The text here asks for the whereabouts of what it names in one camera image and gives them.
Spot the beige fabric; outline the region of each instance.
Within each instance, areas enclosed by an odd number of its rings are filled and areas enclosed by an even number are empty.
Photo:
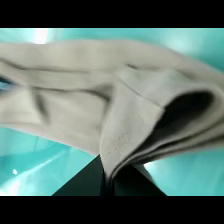
[[[0,44],[0,122],[101,156],[113,177],[125,165],[219,147],[222,72],[130,40]]]

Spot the fabric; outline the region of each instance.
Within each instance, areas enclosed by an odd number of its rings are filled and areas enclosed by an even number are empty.
[[[0,123],[100,153],[109,179],[128,164],[219,147],[224,76],[131,40],[0,44]]]

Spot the teal surface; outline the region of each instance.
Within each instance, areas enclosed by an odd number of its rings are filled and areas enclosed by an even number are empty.
[[[223,28],[57,28],[47,40],[135,39],[158,44],[224,70]],[[44,42],[36,29],[0,29],[0,41]],[[0,195],[51,195],[93,157],[80,150],[0,129]],[[207,150],[145,164],[167,195],[224,195],[224,150]]]

